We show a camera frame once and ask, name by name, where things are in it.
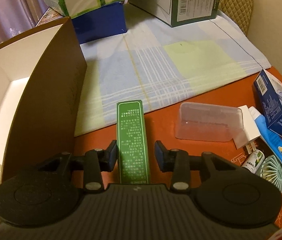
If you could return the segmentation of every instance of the plastic container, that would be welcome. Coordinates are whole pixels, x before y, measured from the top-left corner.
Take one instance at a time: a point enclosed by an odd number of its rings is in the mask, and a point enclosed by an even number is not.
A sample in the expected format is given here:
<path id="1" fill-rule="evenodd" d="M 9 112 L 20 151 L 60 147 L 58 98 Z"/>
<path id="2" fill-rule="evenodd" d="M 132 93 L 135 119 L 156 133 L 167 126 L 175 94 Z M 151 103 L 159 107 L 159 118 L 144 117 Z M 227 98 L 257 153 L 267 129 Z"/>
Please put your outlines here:
<path id="1" fill-rule="evenodd" d="M 237 107 L 182 103 L 176 138 L 198 141 L 230 141 L 243 130 L 242 110 Z"/>

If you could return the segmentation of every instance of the small fan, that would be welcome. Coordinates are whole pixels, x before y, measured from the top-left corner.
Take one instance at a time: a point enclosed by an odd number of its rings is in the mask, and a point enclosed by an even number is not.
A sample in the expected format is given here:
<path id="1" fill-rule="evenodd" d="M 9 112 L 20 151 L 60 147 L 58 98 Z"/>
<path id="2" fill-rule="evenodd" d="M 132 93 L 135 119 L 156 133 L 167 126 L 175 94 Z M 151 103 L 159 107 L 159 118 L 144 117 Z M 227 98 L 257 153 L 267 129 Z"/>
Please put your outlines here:
<path id="1" fill-rule="evenodd" d="M 271 182 L 282 193 L 282 166 L 275 155 L 267 157 L 261 165 L 260 177 Z"/>

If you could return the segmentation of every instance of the white power adapter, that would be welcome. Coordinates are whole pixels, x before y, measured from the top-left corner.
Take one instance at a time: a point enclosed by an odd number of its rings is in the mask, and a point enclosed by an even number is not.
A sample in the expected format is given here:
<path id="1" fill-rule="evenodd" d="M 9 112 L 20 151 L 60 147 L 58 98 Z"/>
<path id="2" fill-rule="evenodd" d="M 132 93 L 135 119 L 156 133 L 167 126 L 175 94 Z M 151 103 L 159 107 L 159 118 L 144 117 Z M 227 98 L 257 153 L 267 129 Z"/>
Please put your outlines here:
<path id="1" fill-rule="evenodd" d="M 249 112 L 248 106 L 240 106 L 239 108 L 242 110 L 243 130 L 233 138 L 233 141 L 237 149 L 246 146 L 248 153 L 251 154 L 251 148 L 253 151 L 256 150 L 254 140 L 261 134 Z"/>

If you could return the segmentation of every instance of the brown cardboard box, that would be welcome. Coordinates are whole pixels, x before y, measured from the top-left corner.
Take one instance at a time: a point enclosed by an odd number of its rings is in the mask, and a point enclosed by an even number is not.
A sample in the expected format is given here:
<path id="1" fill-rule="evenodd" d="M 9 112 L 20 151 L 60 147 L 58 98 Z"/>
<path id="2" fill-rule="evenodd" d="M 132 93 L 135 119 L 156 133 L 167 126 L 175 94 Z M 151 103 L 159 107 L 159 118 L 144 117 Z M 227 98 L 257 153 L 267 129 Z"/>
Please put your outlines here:
<path id="1" fill-rule="evenodd" d="M 86 67 L 69 18 L 0 45 L 0 181 L 73 151 Z"/>

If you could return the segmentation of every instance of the round black pad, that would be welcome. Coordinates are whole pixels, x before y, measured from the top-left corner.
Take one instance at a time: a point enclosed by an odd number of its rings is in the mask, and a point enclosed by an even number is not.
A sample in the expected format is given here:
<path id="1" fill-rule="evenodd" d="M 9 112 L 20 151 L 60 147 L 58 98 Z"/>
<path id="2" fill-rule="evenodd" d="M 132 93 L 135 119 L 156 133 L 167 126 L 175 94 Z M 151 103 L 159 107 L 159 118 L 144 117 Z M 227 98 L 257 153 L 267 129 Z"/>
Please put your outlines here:
<path id="1" fill-rule="evenodd" d="M 195 201 L 224 225 L 251 228 L 276 220 L 282 195 L 274 185 L 248 171 L 220 171 L 198 187 Z"/>
<path id="2" fill-rule="evenodd" d="M 0 185 L 0 221 L 19 227 L 51 224 L 71 213 L 78 198 L 78 189 L 57 173 L 22 173 Z"/>

